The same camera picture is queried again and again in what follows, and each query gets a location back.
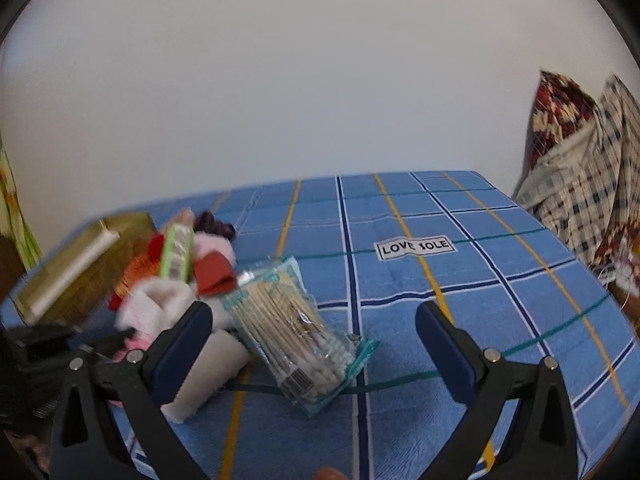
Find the plastic bag of cotton swabs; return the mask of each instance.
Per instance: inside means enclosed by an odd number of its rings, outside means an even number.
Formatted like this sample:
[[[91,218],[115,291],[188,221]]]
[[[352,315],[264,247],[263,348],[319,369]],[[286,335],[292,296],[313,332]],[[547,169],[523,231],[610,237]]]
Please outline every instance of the plastic bag of cotton swabs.
[[[378,342],[364,338],[355,346],[329,329],[293,258],[239,281],[223,301],[225,309],[282,392],[314,415],[362,370]]]

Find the white wall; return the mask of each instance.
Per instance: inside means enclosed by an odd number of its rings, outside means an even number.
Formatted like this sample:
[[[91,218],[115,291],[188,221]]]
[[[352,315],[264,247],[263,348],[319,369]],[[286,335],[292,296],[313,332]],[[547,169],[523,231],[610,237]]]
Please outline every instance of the white wall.
[[[511,193],[540,67],[640,96],[595,0],[33,0],[0,129],[47,249],[117,206],[284,178],[467,168]]]

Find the green and yellow curtain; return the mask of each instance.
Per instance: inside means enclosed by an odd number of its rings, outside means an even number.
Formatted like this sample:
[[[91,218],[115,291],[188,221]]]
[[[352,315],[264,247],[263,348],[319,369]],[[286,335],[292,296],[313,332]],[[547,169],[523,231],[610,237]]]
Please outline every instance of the green and yellow curtain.
[[[20,259],[27,270],[41,258],[40,248],[27,226],[15,191],[11,165],[0,140],[0,235],[11,238],[18,249]]]

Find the metal screw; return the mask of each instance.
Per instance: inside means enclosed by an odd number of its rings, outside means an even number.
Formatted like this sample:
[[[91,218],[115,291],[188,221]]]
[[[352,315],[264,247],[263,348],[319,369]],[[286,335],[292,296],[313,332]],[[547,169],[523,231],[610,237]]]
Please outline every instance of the metal screw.
[[[558,361],[553,359],[550,355],[545,357],[545,366],[549,368],[549,370],[555,370],[558,368]]]
[[[142,358],[145,356],[145,353],[142,350],[132,350],[127,354],[127,361],[130,363],[139,363],[142,361]]]
[[[487,361],[491,361],[492,363],[497,363],[500,360],[500,352],[498,352],[495,348],[487,348],[484,351],[484,358]]]
[[[84,364],[84,361],[82,360],[81,357],[74,357],[73,359],[71,359],[71,362],[69,363],[69,368],[71,368],[73,371],[78,371],[80,368],[82,368],[82,365]]]

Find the white fabric patch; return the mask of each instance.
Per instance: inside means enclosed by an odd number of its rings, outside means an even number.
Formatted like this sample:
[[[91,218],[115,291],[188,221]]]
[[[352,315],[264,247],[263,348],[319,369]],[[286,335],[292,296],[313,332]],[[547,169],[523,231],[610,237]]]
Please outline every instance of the white fabric patch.
[[[381,262],[402,258],[408,254],[427,256],[428,254],[454,253],[457,249],[445,235],[430,238],[393,238],[373,244]]]

